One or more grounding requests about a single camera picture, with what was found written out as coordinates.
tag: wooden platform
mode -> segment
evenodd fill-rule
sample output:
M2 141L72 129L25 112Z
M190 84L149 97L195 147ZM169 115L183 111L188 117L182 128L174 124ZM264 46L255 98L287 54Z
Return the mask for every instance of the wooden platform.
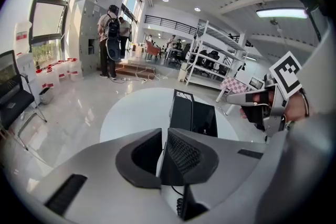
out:
M134 65L131 63L116 63L115 64L115 72L117 74L123 74L127 76L136 77L135 73L139 78L150 79L154 78L154 72L156 72L155 68L146 68L146 66L142 65Z

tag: fluorescent light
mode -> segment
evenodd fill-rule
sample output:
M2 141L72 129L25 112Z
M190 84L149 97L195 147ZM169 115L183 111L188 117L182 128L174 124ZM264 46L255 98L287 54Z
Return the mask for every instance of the fluorescent light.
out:
M256 11L260 18L265 17L293 17L306 19L308 15L304 8L270 8Z
M256 61L257 59L254 59L254 58L251 58L251 57L246 57L244 56L246 59L249 59L249 60L253 60L253 61Z

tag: human hand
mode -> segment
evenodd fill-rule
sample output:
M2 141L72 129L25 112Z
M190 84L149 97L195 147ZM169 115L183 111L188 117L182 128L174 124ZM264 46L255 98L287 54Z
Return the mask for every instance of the human hand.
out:
M268 92L268 101L269 105L272 106L274 100L274 92ZM260 102L260 94L256 94L253 96L254 102ZM246 115L244 110L241 108L240 114L243 119L246 119ZM306 116L306 106L305 101L303 100L300 93L293 94L289 100L285 109L286 121L299 121L305 118Z

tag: glossy floor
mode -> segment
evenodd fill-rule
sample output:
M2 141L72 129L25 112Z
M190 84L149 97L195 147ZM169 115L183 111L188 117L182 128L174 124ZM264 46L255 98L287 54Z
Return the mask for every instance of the glossy floor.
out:
M103 121L112 106L124 96L140 89L160 87L190 92L214 105L221 113L228 105L215 103L219 91L197 85L186 86L176 78L140 81L118 80L99 77L99 73L86 76L82 81L64 81L62 92L50 104L40 105L48 123L34 117L21 134L28 145L25 151L13 139L2 144L2 163L9 180L19 184L27 191L46 176L53 168L60 165L80 150L100 141ZM264 143L264 134L239 115L239 107L229 116L224 116L234 128L241 141Z

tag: black backpack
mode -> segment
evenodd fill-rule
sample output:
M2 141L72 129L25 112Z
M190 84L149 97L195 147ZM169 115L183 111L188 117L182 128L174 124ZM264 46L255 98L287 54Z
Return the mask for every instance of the black backpack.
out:
M117 18L112 19L110 14L108 14L110 17L110 20L108 21L108 31L107 31L107 38L116 38L119 40L119 30L120 30L120 25L119 21Z
M119 30L120 25L117 18L112 19L112 17L108 14L111 18L107 25L107 41L106 41L106 48L107 54L109 58L113 61L116 61L120 58L120 48L119 48Z

